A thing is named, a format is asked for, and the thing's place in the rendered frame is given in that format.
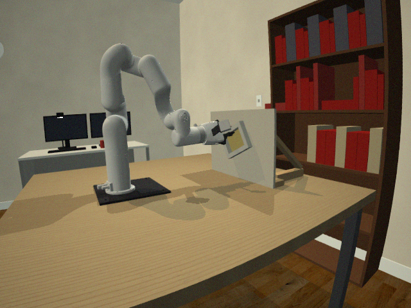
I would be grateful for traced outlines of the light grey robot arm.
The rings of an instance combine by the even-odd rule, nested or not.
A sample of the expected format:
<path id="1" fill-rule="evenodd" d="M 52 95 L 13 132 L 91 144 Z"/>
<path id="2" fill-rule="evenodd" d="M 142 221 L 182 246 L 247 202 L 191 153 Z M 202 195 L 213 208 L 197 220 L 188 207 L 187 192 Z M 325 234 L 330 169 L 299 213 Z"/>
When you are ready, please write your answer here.
<path id="1" fill-rule="evenodd" d="M 200 144 L 206 139 L 203 127 L 197 124 L 190 127 L 190 114 L 187 110 L 183 108 L 173 110 L 170 103 L 171 83 L 156 57 L 134 56 L 125 44 L 111 46 L 104 53 L 100 64 L 101 103 L 106 108 L 102 132 L 108 181 L 97 185 L 97 188 L 105 189 L 107 194 L 115 195 L 131 193 L 135 190 L 135 186 L 131 185 L 130 181 L 127 105 L 122 92 L 121 71 L 146 80 L 161 120 L 168 129 L 173 130 L 171 140 L 175 146 Z"/>

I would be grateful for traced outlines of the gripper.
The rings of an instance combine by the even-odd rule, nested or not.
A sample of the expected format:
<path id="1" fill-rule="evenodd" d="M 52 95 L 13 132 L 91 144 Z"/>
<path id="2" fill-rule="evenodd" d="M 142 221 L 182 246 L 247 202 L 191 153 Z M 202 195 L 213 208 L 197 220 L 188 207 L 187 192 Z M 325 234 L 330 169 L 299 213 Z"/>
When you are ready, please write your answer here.
<path id="1" fill-rule="evenodd" d="M 219 122 L 219 120 L 199 125 L 203 127 L 203 129 L 205 130 L 205 141 L 202 143 L 203 145 L 225 145 L 227 137 L 232 136 L 234 134 L 234 132 L 227 132 L 225 134 L 219 132 L 215 136 L 213 136 L 211 130 L 218 124 L 217 122 Z"/>

